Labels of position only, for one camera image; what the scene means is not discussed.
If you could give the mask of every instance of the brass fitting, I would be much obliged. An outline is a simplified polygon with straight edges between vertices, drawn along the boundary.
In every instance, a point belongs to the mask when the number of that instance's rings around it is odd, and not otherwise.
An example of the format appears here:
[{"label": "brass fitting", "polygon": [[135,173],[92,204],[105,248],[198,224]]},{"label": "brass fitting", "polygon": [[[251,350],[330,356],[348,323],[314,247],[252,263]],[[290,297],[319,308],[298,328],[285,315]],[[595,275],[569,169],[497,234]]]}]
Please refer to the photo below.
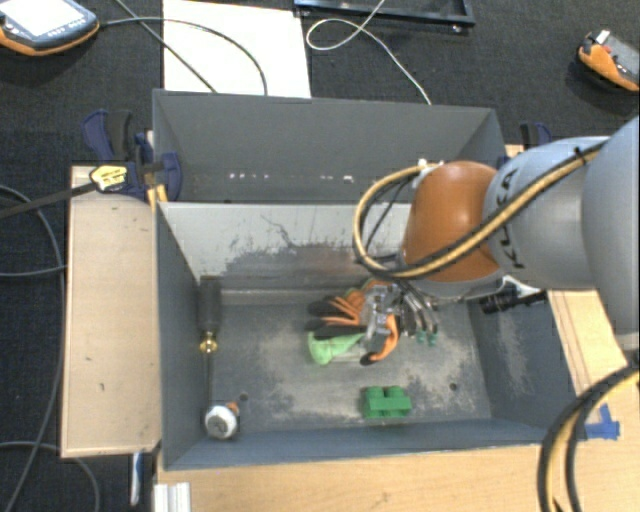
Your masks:
[{"label": "brass fitting", "polygon": [[200,352],[203,354],[213,354],[218,350],[218,342],[216,336],[212,332],[205,332],[200,342]]}]

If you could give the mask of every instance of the yellow label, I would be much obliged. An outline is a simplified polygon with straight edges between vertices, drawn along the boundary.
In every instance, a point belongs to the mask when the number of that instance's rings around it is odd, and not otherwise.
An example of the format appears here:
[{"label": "yellow label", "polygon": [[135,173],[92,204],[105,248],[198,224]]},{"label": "yellow label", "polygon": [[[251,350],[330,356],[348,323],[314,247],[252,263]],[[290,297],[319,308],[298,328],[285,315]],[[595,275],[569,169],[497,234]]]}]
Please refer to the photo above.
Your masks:
[{"label": "yellow label", "polygon": [[101,165],[90,174],[101,191],[121,188],[127,182],[127,168],[121,165]]}]

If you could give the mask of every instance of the green block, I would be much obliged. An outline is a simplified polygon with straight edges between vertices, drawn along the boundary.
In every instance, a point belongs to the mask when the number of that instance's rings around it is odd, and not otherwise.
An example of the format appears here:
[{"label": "green block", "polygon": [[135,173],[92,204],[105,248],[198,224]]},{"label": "green block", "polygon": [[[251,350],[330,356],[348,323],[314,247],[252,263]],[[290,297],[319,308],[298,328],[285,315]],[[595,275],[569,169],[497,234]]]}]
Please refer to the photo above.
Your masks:
[{"label": "green block", "polygon": [[364,392],[365,418],[403,418],[411,412],[411,399],[400,386],[370,387]]}]

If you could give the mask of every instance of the bin floor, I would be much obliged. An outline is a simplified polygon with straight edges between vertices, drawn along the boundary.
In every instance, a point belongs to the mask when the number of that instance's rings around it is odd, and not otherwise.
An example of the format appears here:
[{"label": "bin floor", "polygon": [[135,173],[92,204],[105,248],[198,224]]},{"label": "bin floor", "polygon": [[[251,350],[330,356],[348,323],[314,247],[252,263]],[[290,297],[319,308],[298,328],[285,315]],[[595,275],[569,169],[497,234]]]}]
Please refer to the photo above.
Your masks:
[{"label": "bin floor", "polygon": [[467,306],[437,312],[435,346],[402,337],[384,361],[316,364],[303,326],[308,301],[279,293],[265,305],[256,294],[242,305],[225,304],[211,374],[215,403],[239,400],[243,432],[361,427],[362,390],[401,386],[413,410],[402,419],[373,422],[440,422],[489,418],[489,399]]}]

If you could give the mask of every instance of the orange device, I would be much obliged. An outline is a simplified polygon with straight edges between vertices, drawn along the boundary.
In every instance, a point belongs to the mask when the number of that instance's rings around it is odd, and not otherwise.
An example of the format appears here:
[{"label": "orange device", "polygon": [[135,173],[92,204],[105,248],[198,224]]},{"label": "orange device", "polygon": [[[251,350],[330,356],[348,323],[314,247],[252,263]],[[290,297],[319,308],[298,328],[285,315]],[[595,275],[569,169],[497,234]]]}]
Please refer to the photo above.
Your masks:
[{"label": "orange device", "polygon": [[638,92],[638,51],[620,41],[610,30],[587,34],[578,47],[578,59],[601,80]]},{"label": "orange device", "polygon": [[0,46],[39,57],[67,50],[100,28],[73,0],[0,0]]}]

